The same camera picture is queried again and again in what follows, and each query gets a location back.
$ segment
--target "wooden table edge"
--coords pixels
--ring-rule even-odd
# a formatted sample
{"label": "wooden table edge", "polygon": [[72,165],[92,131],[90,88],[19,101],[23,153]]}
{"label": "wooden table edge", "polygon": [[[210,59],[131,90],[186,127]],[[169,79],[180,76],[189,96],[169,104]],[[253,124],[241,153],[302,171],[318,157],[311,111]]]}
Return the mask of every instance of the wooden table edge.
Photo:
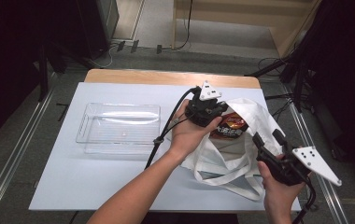
{"label": "wooden table edge", "polygon": [[134,69],[92,69],[84,82],[202,86],[205,80],[214,87],[260,88],[256,77]]}

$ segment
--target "black cable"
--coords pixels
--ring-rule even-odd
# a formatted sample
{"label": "black cable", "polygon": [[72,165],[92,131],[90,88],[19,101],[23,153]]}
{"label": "black cable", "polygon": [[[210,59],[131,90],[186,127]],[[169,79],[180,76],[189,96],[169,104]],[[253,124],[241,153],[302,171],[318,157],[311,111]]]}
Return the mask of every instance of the black cable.
{"label": "black cable", "polygon": [[171,50],[180,50],[180,49],[183,49],[184,46],[186,46],[187,42],[189,41],[189,37],[190,37],[190,21],[192,19],[192,0],[190,2],[190,10],[189,10],[189,19],[187,21],[187,37],[186,37],[186,41],[184,42],[184,44],[180,47],[177,47],[177,48],[165,48],[165,49],[171,49]]}
{"label": "black cable", "polygon": [[317,198],[317,192],[312,186],[311,179],[308,176],[304,176],[292,163],[290,163],[292,170],[300,176],[300,178],[308,185],[310,193],[304,208],[300,211],[297,217],[292,222],[293,224],[298,224],[303,220],[305,214],[311,209],[312,204],[314,204],[315,199]]}
{"label": "black cable", "polygon": [[[265,61],[265,60],[274,60],[273,63],[276,63],[276,62],[279,61],[280,59],[279,59],[279,58],[263,58],[263,59],[259,60],[259,62],[257,63],[257,68],[258,68],[259,70],[262,70],[262,68],[261,68],[261,63],[262,63],[263,61]],[[268,73],[266,73],[265,75],[270,76],[270,77],[277,77],[277,76],[279,76],[279,75],[280,75],[280,71],[277,70],[277,68],[276,68],[275,70],[278,72],[278,74],[268,74]]]}
{"label": "black cable", "polygon": [[177,105],[175,106],[174,110],[172,111],[171,115],[169,116],[169,119],[166,121],[165,126],[163,127],[163,131],[161,132],[160,136],[158,136],[153,141],[154,148],[149,155],[149,159],[146,164],[145,170],[151,165],[151,162],[155,156],[155,153],[157,152],[158,148],[160,147],[160,144],[163,142],[163,139],[165,138],[166,134],[170,131],[170,129],[168,129],[169,123],[171,122],[172,117],[174,117],[175,113],[178,111],[178,108],[180,107],[181,103],[183,102],[183,100],[186,98],[186,96],[189,93],[194,92],[195,90],[198,90],[198,88],[199,87],[189,89],[181,96],[180,100],[177,102]]}
{"label": "black cable", "polygon": [[286,99],[286,98],[291,98],[292,96],[293,96],[293,93],[285,93],[285,94],[280,94],[280,95],[264,96],[264,99],[265,100]]}
{"label": "black cable", "polygon": [[73,223],[77,215],[78,215],[78,211],[76,211],[75,214],[72,216],[72,218],[70,218],[69,224]]}
{"label": "black cable", "polygon": [[169,133],[169,131],[171,131],[172,129],[174,129],[179,123],[181,123],[181,122],[183,122],[183,121],[186,121],[186,120],[188,120],[188,119],[194,117],[194,115],[196,115],[196,113],[193,113],[193,114],[190,115],[188,118],[185,118],[184,120],[181,120],[181,121],[175,123],[174,125],[172,125],[172,127],[168,128],[168,130],[166,130],[166,133]]}
{"label": "black cable", "polygon": [[279,120],[280,115],[283,111],[285,111],[291,104],[293,103],[292,99],[288,99],[288,101],[282,106],[279,110],[277,110],[272,116],[277,115],[276,122]]}

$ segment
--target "cable tie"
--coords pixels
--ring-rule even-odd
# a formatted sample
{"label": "cable tie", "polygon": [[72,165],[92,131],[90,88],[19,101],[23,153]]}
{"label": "cable tie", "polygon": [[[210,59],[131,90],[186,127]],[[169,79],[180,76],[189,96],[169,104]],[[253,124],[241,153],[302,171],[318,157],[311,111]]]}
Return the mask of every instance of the cable tie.
{"label": "cable tie", "polygon": [[161,136],[158,136],[156,139],[153,140],[154,145],[161,144],[162,142],[163,142],[163,138]]}

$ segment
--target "black mount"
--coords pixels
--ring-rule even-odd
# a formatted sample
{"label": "black mount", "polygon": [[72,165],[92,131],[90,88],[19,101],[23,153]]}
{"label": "black mount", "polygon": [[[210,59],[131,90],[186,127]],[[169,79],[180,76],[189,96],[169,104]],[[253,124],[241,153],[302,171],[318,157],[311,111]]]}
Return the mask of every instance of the black mount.
{"label": "black mount", "polygon": [[282,132],[275,129],[273,136],[282,146],[284,157],[277,159],[267,148],[264,147],[264,141],[258,133],[255,133],[252,140],[259,149],[257,161],[264,161],[275,180],[288,186],[300,184],[305,181],[310,173],[292,153],[291,144],[285,139]]}
{"label": "black mount", "polygon": [[200,87],[196,87],[192,93],[194,96],[189,101],[185,115],[198,126],[206,127],[214,118],[221,116],[228,108],[228,105],[224,101],[218,103],[217,99],[200,100]]}

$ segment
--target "wrist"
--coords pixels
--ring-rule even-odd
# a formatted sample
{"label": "wrist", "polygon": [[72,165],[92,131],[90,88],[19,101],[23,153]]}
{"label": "wrist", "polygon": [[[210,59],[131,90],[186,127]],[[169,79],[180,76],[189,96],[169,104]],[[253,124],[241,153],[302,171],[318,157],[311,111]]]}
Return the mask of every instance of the wrist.
{"label": "wrist", "polygon": [[270,211],[270,209],[266,209],[268,220],[273,224],[285,224],[291,223],[291,211],[281,211],[278,209],[274,209]]}
{"label": "wrist", "polygon": [[179,150],[179,148],[170,147],[165,152],[163,157],[166,157],[169,160],[169,162],[172,162],[173,164],[178,166],[184,161],[184,159],[187,157],[187,154]]}

